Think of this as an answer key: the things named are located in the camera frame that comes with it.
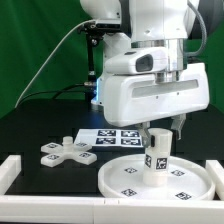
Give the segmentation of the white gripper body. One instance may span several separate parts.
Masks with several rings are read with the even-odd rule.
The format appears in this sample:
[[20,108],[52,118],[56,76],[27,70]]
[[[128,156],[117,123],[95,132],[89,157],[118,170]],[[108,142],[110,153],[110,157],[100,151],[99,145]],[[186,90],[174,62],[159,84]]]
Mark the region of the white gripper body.
[[124,127],[203,110],[209,104],[203,63],[189,64],[178,81],[157,83],[154,74],[111,76],[105,83],[104,117]]

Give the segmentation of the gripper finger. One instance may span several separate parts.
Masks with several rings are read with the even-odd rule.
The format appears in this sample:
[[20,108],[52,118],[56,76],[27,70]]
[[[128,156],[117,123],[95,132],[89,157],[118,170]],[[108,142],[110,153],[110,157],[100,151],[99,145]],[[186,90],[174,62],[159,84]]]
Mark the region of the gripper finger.
[[176,138],[178,140],[181,139],[182,136],[182,128],[185,124],[186,121],[186,115],[185,114],[180,114],[172,117],[172,124],[171,124],[171,129],[175,131],[176,133]]
[[148,148],[151,146],[151,134],[149,132],[149,128],[150,128],[149,122],[140,123],[138,126],[139,134],[142,137],[142,145],[145,148]]

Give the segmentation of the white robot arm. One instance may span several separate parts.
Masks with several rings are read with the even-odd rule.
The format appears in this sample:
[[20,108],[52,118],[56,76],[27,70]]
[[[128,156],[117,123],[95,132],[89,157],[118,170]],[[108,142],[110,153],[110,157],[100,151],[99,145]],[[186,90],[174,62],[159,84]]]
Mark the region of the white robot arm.
[[135,125],[143,145],[149,125],[209,104],[205,65],[195,58],[224,21],[224,0],[80,0],[93,21],[90,32],[104,41],[103,72],[92,103],[117,127]]

